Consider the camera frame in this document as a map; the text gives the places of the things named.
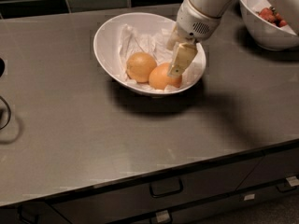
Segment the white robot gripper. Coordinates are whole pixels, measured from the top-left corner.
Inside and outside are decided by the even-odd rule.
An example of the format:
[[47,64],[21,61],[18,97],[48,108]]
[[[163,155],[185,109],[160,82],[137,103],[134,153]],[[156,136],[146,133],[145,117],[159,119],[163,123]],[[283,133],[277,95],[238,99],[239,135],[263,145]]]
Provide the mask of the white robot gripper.
[[220,23],[220,18],[212,18],[198,11],[190,0],[183,1],[178,10],[176,26],[166,43],[168,50],[173,49],[173,57],[168,69],[170,77],[180,77],[198,53],[195,44],[179,43],[179,39],[196,42],[207,40]]

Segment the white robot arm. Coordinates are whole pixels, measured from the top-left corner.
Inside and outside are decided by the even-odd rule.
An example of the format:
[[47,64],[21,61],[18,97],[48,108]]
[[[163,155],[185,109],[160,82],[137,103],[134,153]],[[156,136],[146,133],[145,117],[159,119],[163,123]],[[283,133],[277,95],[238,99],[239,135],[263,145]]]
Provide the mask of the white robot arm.
[[[182,75],[197,55],[197,44],[207,40],[234,0],[184,0],[167,43],[173,51],[168,75]],[[250,35],[264,49],[284,50],[298,45],[299,0],[239,0]]]

